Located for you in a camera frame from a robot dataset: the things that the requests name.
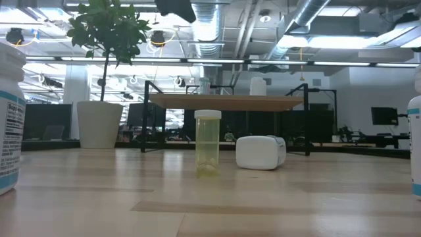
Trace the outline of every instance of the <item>wooden tabletop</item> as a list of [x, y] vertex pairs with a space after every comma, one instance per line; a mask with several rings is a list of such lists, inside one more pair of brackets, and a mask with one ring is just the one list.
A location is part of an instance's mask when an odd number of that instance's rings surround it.
[[217, 109], [221, 111], [284, 111], [303, 102], [302, 97], [257, 95], [151, 94], [149, 99], [165, 109]]

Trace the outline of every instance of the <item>exposed ductwork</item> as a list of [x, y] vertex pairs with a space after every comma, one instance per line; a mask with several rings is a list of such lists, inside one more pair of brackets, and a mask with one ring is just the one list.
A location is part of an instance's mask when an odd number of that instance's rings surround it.
[[[192, 4], [196, 14], [196, 21], [193, 23], [193, 36], [195, 41], [214, 42], [220, 40], [222, 23], [221, 6], [218, 4]], [[217, 44], [196, 44], [196, 54], [200, 58], [219, 58], [221, 45]], [[213, 84], [222, 83], [222, 68], [215, 66], [204, 66], [203, 74]]]
[[[282, 18], [280, 22], [280, 36], [298, 28], [308, 28], [311, 22], [319, 15], [330, 0], [300, 0], [297, 4], [297, 10], [292, 14], [290, 20]], [[288, 51], [288, 48], [278, 47], [278, 43], [267, 54], [266, 59], [280, 60]]]

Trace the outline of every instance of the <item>ceiling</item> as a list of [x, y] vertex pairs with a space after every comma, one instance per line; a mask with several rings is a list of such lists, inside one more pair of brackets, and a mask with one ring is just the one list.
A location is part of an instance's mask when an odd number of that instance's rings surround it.
[[[70, 39], [66, 37], [66, 31], [70, 29], [68, 19], [76, 15], [75, 8], [68, 6], [70, 1], [32, 1], [37, 2], [36, 6], [16, 7], [14, 4], [6, 4], [0, 10], [0, 42], [7, 43], [5, 36], [11, 27], [23, 29], [25, 37], [24, 43], [29, 45], [18, 47], [19, 50], [31, 56], [84, 56], [86, 49], [81, 47], [72, 47]], [[221, 1], [222, 6], [222, 57], [232, 58], [239, 35], [239, 27], [244, 15], [245, 1], [232, 0]], [[277, 29], [282, 16], [293, 12], [297, 5], [297, 0], [266, 0], [261, 9], [270, 10], [269, 22], [256, 21], [251, 41], [248, 44], [245, 57], [250, 55], [265, 55], [278, 42]], [[130, 3], [153, 3], [152, 1], [130, 1]], [[390, 13], [397, 9], [413, 6], [420, 3], [419, 0], [331, 0], [329, 5], [319, 14], [319, 16], [357, 16], [361, 11], [372, 14]], [[190, 24], [180, 17], [170, 14], [161, 16], [156, 13], [155, 8], [140, 9], [145, 10], [141, 18], [154, 23], [152, 27], [155, 30], [165, 30], [166, 39], [172, 39], [163, 48], [162, 51], [153, 47], [148, 47], [146, 43], [140, 45], [141, 57], [176, 57], [192, 58], [196, 57], [195, 42], [193, 38], [193, 29]], [[393, 48], [379, 50], [358, 50], [358, 49], [318, 49], [305, 47], [302, 51], [299, 49], [288, 50], [287, 57], [290, 60], [312, 60], [312, 61], [379, 61], [379, 62], [405, 62], [413, 58], [413, 52], [410, 49]], [[312, 66], [304, 71], [324, 72], [331, 74], [340, 68]], [[64, 83], [66, 74], [66, 65], [40, 65], [27, 64], [25, 66], [26, 79], [21, 84], [25, 90], [51, 90], [39, 83], [39, 75], [44, 74], [52, 79]], [[103, 73], [103, 67], [99, 65], [88, 66], [89, 73], [92, 76], [92, 91], [98, 91], [98, 78]], [[286, 71], [290, 73], [301, 70], [300, 66], [291, 66]], [[174, 78], [181, 76], [186, 79], [187, 84], [197, 83], [202, 76], [203, 69], [200, 66], [127, 66], [120, 65], [118, 68], [110, 66], [109, 78], [119, 81], [122, 86], [108, 87], [108, 90], [125, 90], [127, 92], [141, 92], [145, 80], [152, 80], [156, 85], [168, 92], [182, 93], [185, 89], [174, 85]], [[51, 101], [59, 101], [62, 92], [56, 93], [31, 93], [34, 98], [43, 99], [47, 97]], [[106, 99], [109, 101], [127, 101], [119, 94], [108, 94]]]

